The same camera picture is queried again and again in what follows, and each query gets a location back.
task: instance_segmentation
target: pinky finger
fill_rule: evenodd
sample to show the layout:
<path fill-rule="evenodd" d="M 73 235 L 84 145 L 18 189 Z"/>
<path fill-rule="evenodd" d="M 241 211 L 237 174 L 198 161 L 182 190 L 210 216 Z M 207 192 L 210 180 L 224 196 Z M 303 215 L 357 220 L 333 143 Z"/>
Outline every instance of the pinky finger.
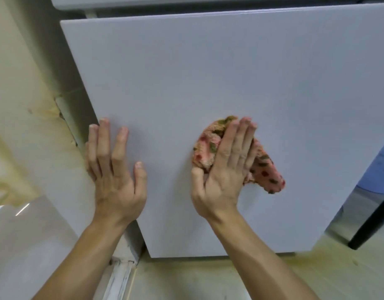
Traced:
<path fill-rule="evenodd" d="M 86 168 L 86 171 L 88 172 L 88 175 L 91 177 L 91 179 L 93 180 L 93 182 L 96 181 L 96 175 L 94 174 L 93 170 L 92 170 L 92 167 L 90 166 L 88 160 L 88 151 L 89 151 L 89 142 L 86 142 L 85 143 L 85 168 Z"/>
<path fill-rule="evenodd" d="M 256 139 L 253 139 L 252 143 L 250 144 L 248 157 L 246 158 L 245 165 L 244 165 L 244 171 L 248 173 L 250 169 L 252 168 L 253 162 L 257 156 L 259 149 L 259 141 Z"/>

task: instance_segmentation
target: blue bucket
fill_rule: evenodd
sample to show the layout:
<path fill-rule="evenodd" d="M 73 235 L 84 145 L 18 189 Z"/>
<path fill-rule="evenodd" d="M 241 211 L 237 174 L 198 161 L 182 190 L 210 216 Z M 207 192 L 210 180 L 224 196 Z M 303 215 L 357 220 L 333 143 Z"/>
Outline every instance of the blue bucket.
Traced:
<path fill-rule="evenodd" d="M 357 184 L 373 193 L 384 194 L 384 146 Z"/>

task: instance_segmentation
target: black pole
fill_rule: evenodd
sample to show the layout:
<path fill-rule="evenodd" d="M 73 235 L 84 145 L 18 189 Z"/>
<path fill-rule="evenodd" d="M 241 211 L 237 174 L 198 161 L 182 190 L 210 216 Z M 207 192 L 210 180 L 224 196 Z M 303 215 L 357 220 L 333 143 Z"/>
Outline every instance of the black pole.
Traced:
<path fill-rule="evenodd" d="M 348 246 L 357 250 L 384 225 L 384 201 L 355 233 Z"/>

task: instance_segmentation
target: floor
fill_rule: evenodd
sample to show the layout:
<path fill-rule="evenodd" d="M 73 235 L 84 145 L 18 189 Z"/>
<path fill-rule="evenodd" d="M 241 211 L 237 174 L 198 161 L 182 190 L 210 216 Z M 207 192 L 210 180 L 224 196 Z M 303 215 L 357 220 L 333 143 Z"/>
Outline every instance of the floor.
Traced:
<path fill-rule="evenodd" d="M 380 201 L 356 189 L 311 252 L 283 256 L 323 300 L 384 299 L 384 227 L 358 251 L 346 246 Z M 124 300 L 250 299 L 229 259 L 142 257 Z"/>

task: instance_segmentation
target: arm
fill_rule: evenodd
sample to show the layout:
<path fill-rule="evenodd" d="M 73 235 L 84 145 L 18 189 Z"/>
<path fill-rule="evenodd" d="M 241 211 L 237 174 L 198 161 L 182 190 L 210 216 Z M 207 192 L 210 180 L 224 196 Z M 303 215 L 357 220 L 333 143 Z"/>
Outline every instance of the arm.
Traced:
<path fill-rule="evenodd" d="M 204 183 L 192 169 L 192 202 L 222 243 L 252 300 L 319 300 L 315 293 L 253 232 L 236 208 L 258 146 L 250 118 L 233 121 Z"/>
<path fill-rule="evenodd" d="M 125 166 L 127 138 L 128 129 L 122 127 L 111 154 L 108 119 L 89 127 L 86 166 L 96 186 L 94 217 L 34 300 L 93 298 L 121 235 L 146 202 L 147 176 L 142 163 L 135 165 L 135 183 Z"/>

